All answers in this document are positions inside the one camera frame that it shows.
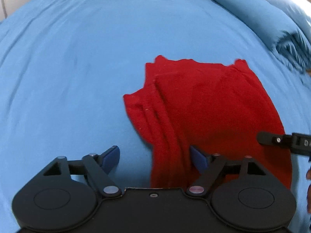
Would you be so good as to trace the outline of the right hand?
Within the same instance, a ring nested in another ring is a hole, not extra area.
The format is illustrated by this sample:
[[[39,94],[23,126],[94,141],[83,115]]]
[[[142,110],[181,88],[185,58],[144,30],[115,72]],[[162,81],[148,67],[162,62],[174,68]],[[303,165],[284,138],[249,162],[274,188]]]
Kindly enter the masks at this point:
[[[308,181],[311,181],[311,169],[308,169],[306,173],[306,179]],[[307,189],[307,212],[311,214],[311,184],[309,184],[308,189]]]

